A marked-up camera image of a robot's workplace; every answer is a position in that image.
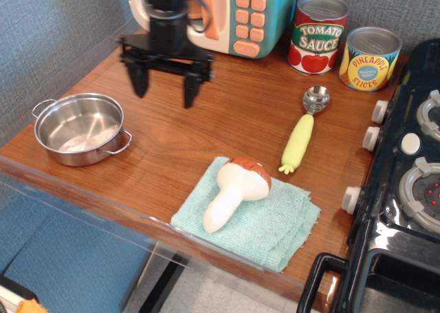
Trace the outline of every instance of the mushroom stem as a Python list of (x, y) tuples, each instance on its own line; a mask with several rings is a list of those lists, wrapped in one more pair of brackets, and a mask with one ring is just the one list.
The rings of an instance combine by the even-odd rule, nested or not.
[(223, 187), (203, 216), (203, 227), (206, 232), (212, 234), (223, 227), (242, 201), (242, 189), (237, 186)]
[(223, 227), (244, 201), (257, 201), (269, 195), (272, 185), (261, 164), (247, 158), (233, 158), (217, 173), (220, 193), (203, 216), (203, 227), (213, 233)]

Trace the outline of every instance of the pineapple illustration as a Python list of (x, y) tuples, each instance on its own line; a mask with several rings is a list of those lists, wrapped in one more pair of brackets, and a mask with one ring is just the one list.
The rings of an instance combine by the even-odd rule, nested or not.
[(386, 75), (384, 81), (382, 81), (380, 83), (380, 85), (377, 86), (377, 90), (380, 90), (380, 89), (385, 88), (387, 86), (388, 81), (390, 80), (391, 75), (393, 74), (394, 67), (396, 66), (398, 55), (399, 55), (399, 53), (396, 53), (396, 54), (389, 55), (386, 57), (386, 60), (388, 61), (388, 64), (390, 65), (390, 67), (388, 68), (388, 74)]
[(351, 48), (349, 48), (348, 45), (345, 45), (344, 56), (342, 57), (342, 63), (339, 69), (339, 77), (341, 78), (341, 81), (347, 86), (350, 85), (349, 65), (351, 60), (353, 60), (355, 56), (356, 56), (356, 52)]

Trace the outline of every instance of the can lid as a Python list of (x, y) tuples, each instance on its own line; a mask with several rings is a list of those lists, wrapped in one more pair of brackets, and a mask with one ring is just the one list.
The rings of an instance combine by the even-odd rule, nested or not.
[(343, 19), (349, 7), (343, 0), (298, 0), (298, 9), (314, 21)]
[(402, 40), (396, 33), (373, 26), (354, 29), (346, 41), (355, 50), (370, 55), (394, 54), (402, 48)]

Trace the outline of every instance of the orange button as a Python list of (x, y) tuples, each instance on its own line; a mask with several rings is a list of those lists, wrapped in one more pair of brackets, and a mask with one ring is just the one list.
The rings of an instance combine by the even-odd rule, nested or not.
[(260, 43), (261, 41), (263, 41), (263, 39), (264, 39), (263, 29), (257, 29), (257, 28), (250, 29), (250, 40)]
[(247, 10), (238, 9), (235, 12), (235, 20), (239, 23), (246, 24), (249, 22), (249, 12)]
[(239, 38), (246, 39), (249, 37), (249, 28), (246, 25), (237, 25), (235, 27), (235, 35)]
[(262, 12), (253, 12), (252, 15), (250, 16), (250, 23), (253, 26), (262, 28), (264, 26), (265, 21), (266, 21), (266, 16)]
[(252, 9), (262, 12), (266, 9), (266, 0), (252, 0)]
[(249, 41), (238, 40), (234, 43), (234, 51), (240, 55), (255, 57), (260, 52), (260, 46)]
[(250, 0), (235, 0), (235, 4), (242, 8), (247, 8), (250, 5)]

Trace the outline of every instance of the floor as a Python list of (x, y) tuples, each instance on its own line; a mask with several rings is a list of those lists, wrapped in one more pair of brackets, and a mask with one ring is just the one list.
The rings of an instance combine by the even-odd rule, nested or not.
[[(139, 312), (167, 264), (168, 260), (153, 256), (124, 313)], [(296, 307), (297, 303), (261, 286), (191, 259), (160, 312), (292, 313)]]

